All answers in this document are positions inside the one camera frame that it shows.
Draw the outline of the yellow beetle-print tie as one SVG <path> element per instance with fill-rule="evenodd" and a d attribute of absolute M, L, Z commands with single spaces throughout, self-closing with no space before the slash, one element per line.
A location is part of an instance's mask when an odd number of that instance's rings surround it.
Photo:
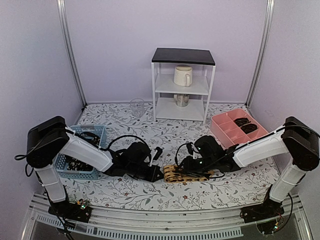
<path fill-rule="evenodd" d="M 207 177 L 199 175 L 191 175 L 190 173 L 182 173 L 177 170 L 176 165 L 166 165 L 163 167 L 164 181 L 166 183 L 187 183 L 187 182 L 205 182 L 209 180 L 209 177 L 213 177 L 215 174 L 214 170 L 207 171 L 205 174 Z"/>

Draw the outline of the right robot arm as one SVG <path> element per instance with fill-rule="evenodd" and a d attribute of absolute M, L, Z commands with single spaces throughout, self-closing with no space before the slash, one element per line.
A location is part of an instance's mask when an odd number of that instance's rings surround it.
<path fill-rule="evenodd" d="M 290 162 L 268 189 L 264 203 L 258 208 L 262 218 L 269 218 L 306 173 L 318 167 L 319 140 L 320 135 L 316 131 L 290 116 L 276 130 L 228 149 L 223 149 L 213 136 L 204 135 L 187 144 L 189 156 L 176 165 L 185 174 L 207 177 L 211 170 L 235 172 L 257 161 L 289 153 Z"/>

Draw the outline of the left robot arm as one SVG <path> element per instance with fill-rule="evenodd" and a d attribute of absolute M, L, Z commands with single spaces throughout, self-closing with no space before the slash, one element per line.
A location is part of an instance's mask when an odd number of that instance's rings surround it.
<path fill-rule="evenodd" d="M 49 200 L 63 216 L 74 213 L 74 205 L 69 202 L 67 192 L 53 165 L 54 158 L 61 154 L 75 158 L 112 177 L 130 175 L 151 183 L 164 178 L 160 167 L 154 165 L 163 150 L 150 149 L 148 144 L 136 136 L 128 148 L 112 150 L 94 145 L 84 136 L 66 125 L 62 116 L 55 116 L 29 130 L 27 152 L 14 157 L 16 161 L 26 160 L 37 173 Z"/>

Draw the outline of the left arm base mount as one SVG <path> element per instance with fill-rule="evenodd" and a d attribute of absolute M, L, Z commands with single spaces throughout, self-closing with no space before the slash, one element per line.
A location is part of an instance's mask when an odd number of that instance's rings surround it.
<path fill-rule="evenodd" d="M 52 202 L 51 199 L 49 199 L 48 201 L 50 204 L 48 213 L 52 215 L 82 223 L 88 223 L 90 220 L 92 208 L 89 206 L 82 208 L 77 203 L 69 202 L 68 199 L 60 202 Z"/>

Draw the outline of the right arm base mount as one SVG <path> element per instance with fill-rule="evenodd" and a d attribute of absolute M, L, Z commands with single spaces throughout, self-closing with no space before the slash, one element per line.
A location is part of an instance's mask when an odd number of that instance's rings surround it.
<path fill-rule="evenodd" d="M 284 208 L 281 202 L 271 200 L 269 196 L 264 198 L 260 204 L 243 207 L 240 210 L 239 216 L 245 223 L 274 218 L 284 213 Z"/>

